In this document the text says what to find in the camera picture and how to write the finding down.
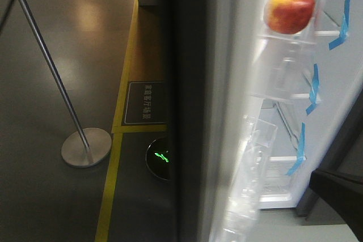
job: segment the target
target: sign placard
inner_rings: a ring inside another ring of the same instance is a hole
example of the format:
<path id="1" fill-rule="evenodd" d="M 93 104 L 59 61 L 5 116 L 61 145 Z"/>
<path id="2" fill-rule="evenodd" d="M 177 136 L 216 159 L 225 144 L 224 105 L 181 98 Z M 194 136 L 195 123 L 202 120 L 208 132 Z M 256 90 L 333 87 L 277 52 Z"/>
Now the sign placard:
<path id="1" fill-rule="evenodd" d="M 164 82 L 129 82 L 124 125 L 165 124 Z"/>

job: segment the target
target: yellow tape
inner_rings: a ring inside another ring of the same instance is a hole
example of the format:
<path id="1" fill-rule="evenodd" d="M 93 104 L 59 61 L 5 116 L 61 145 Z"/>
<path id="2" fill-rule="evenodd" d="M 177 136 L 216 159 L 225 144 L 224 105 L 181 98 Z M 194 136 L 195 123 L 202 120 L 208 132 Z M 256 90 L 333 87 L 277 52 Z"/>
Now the yellow tape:
<path id="1" fill-rule="evenodd" d="M 133 9 L 132 18 L 131 18 L 129 40 L 128 40 L 128 44 L 127 44 L 127 48 L 126 48 L 124 68 L 123 68 L 123 73 L 121 76 L 119 95 L 117 97 L 116 111 L 115 111 L 115 116 L 113 117 L 113 127 L 121 125 L 122 118 L 124 115 L 127 85 L 128 85 L 128 80 L 129 80 L 131 61 L 133 58 L 133 49 L 134 49 L 136 33 L 137 33 L 137 17 L 138 17 L 138 0 L 135 0 L 134 9 Z"/>
<path id="2" fill-rule="evenodd" d="M 166 130 L 166 125 L 115 126 L 112 128 L 114 133 L 156 133 Z"/>
<path id="3" fill-rule="evenodd" d="M 134 38 L 136 36 L 136 24 L 137 24 L 137 13 L 138 13 L 138 1 L 134 0 L 134 8 L 131 19 L 129 40 L 126 49 L 125 63 L 123 68 L 123 73 L 121 76 L 119 96 L 117 98 L 117 106 L 115 116 L 113 118 L 113 123 L 119 122 L 121 124 L 121 118 L 124 111 L 124 103 L 126 98 L 126 89 L 128 83 L 128 76 L 130 70 L 130 63 L 132 60 L 132 49 L 134 44 Z M 121 144 L 123 140 L 122 133 L 114 133 L 111 156 L 109 159 L 109 165 L 107 170 L 106 181 L 104 185 L 100 215 L 98 219 L 98 225 L 96 230 L 95 242 L 107 242 L 108 240 L 108 230 L 109 223 L 111 221 L 111 212 L 113 205 L 113 197 L 115 195 L 117 171 L 119 170 L 120 154 L 121 154 Z"/>
<path id="4" fill-rule="evenodd" d="M 101 203 L 100 214 L 98 217 L 98 225 L 96 230 L 95 242 L 107 242 L 109 223 L 111 221 L 111 212 L 113 205 L 113 196 L 115 195 L 117 171 L 119 169 L 121 144 L 123 134 L 114 134 L 111 156 L 109 159 L 106 182 L 104 184 L 103 197 Z"/>

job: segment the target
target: gray floor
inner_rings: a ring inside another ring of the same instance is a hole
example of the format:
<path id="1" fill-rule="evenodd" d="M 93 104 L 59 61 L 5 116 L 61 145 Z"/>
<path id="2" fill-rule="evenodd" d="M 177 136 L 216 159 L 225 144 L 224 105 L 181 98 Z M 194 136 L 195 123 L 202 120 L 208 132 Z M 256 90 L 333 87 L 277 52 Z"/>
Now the gray floor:
<path id="1" fill-rule="evenodd" d="M 133 0 L 28 1 L 82 126 L 110 132 Z M 0 241 L 93 241 L 108 158 L 62 161 L 75 127 L 18 3 L 0 66 Z"/>
<path id="2" fill-rule="evenodd" d="M 158 180 L 145 164 L 149 144 L 165 133 L 123 135 L 109 242 L 171 242 L 170 184 Z"/>
<path id="3" fill-rule="evenodd" d="M 347 225 L 305 224 L 293 209 L 265 210 L 246 242 L 358 242 Z"/>

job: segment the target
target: floor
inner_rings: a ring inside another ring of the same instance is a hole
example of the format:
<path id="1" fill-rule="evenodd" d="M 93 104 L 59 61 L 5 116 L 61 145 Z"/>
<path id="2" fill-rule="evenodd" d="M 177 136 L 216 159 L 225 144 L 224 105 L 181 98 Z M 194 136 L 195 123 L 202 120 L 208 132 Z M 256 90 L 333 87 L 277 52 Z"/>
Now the floor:
<path id="1" fill-rule="evenodd" d="M 27 1 L 83 128 L 112 133 L 113 144 L 94 167 L 64 163 L 60 149 L 75 127 L 16 2 L 0 35 L 0 241 L 151 241 L 148 233 L 170 241 L 169 185 L 145 165 L 166 131 L 155 114 L 165 112 L 156 107 L 157 10 L 137 0 Z M 130 84 L 155 82 L 153 118 L 126 124 L 126 113 L 139 114 L 128 107 Z"/>
<path id="2" fill-rule="evenodd" d="M 345 225 L 307 226 L 294 209 L 272 209 L 260 213 L 246 242 L 358 242 Z"/>

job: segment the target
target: apple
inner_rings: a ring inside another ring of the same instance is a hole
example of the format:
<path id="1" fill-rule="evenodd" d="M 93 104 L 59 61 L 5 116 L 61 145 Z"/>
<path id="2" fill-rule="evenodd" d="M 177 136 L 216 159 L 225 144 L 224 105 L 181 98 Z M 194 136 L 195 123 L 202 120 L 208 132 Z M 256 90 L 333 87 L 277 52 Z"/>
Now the apple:
<path id="1" fill-rule="evenodd" d="M 268 0 L 264 21 L 270 29 L 282 34 L 295 34 L 309 23 L 315 0 Z"/>

